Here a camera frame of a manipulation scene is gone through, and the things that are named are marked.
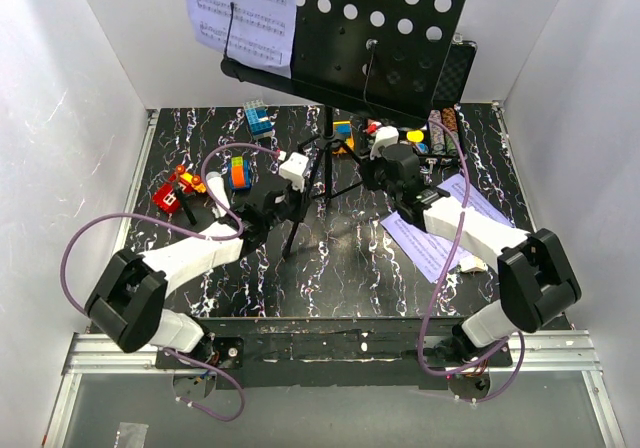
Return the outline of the black tripod music stand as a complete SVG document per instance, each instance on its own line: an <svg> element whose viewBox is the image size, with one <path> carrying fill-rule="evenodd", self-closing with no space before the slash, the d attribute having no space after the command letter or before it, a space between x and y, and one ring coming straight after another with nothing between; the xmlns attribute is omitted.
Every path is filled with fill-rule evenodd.
<svg viewBox="0 0 640 448"><path fill-rule="evenodd" d="M334 108L395 128L422 128L433 109L436 87L452 46L465 0L306 0L298 7L291 78L250 68L224 55L226 76L325 107L321 134L298 144L297 152L316 142L307 185L324 161L327 203L362 181L332 192L331 149L338 142L359 173L371 145L356 135L356 150L333 134Z"/></svg>

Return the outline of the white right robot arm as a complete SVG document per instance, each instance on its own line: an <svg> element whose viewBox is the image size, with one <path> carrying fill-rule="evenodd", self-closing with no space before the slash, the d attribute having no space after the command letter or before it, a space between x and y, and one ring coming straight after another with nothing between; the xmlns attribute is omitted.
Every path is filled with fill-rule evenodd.
<svg viewBox="0 0 640 448"><path fill-rule="evenodd" d="M577 303L582 291L558 236L501 224L428 185L420 161L405 144L361 162L367 189L381 190L409 225L446 238L486 262L498 275L499 298L455 325L438 352L475 365L516 331L534 333Z"/></svg>

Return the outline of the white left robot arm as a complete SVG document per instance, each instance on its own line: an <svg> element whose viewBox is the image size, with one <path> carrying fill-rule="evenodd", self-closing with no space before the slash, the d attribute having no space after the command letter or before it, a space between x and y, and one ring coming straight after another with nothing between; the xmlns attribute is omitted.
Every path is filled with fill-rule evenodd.
<svg viewBox="0 0 640 448"><path fill-rule="evenodd" d="M165 299L192 279L256 251L275 227L302 217L309 202L307 190L274 178L232 207L239 223L226 215L200 237L139 254L122 249L109 261L85 311L125 353L151 344L178 351L190 367L203 367L213 354L206 329L191 316L166 309Z"/></svg>

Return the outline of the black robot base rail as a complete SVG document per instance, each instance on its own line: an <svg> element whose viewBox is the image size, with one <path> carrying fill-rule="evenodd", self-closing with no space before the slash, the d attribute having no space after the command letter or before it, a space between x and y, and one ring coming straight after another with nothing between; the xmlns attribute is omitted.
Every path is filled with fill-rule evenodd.
<svg viewBox="0 0 640 448"><path fill-rule="evenodd" d="M448 381L417 361L418 318L203 318L188 352L245 388L416 386Z"/></svg>

